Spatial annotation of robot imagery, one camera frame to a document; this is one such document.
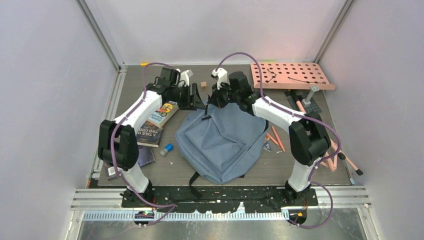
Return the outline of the blue grey student backpack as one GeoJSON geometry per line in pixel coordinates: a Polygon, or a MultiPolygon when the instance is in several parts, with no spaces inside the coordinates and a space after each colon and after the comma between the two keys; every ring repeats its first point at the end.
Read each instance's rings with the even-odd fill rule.
{"type": "Polygon", "coordinates": [[[198,177],[220,185],[243,177],[258,161],[268,127],[235,103],[191,112],[175,133],[180,155],[195,170],[189,184],[198,177]]]}

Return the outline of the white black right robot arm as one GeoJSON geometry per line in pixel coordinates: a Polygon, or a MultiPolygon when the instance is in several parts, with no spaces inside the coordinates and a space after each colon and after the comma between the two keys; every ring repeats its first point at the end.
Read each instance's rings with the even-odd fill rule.
{"type": "Polygon", "coordinates": [[[223,68],[214,69],[216,80],[208,103],[223,108],[235,103],[252,116],[263,118],[285,130],[289,135],[290,152],[294,165],[285,183],[284,194],[288,203],[299,205],[311,187],[311,174],[331,146],[327,125],[318,113],[304,113],[287,108],[260,91],[253,91],[242,71],[228,73],[223,68]]]}

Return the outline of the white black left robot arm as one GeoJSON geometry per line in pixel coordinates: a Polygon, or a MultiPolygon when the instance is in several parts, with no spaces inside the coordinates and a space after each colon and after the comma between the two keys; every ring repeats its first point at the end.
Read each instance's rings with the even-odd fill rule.
{"type": "Polygon", "coordinates": [[[176,103],[181,110],[205,108],[198,85],[190,82],[192,75],[191,70],[163,67],[160,75],[145,86],[140,97],[124,113],[100,123],[97,155],[117,168],[117,173],[128,183],[128,189],[135,193],[135,202],[141,207],[148,207],[154,197],[149,190],[151,181],[137,164],[137,131],[167,102],[176,103]]]}

